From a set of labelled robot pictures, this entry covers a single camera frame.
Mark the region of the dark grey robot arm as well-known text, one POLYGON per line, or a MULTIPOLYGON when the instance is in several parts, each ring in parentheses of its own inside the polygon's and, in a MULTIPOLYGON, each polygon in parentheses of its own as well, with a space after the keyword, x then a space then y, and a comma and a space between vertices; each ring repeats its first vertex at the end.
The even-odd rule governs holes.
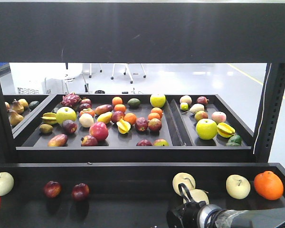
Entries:
POLYGON ((206 202, 187 202, 166 214, 170 228, 284 228, 285 208, 222 209, 206 202))

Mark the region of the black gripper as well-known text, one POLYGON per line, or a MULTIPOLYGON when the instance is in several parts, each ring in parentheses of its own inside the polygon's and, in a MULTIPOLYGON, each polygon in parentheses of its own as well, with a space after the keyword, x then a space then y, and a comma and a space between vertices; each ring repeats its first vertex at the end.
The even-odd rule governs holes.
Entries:
POLYGON ((166 214, 168 227, 170 228, 198 228, 198 213, 205 201, 187 202, 169 210, 166 214))

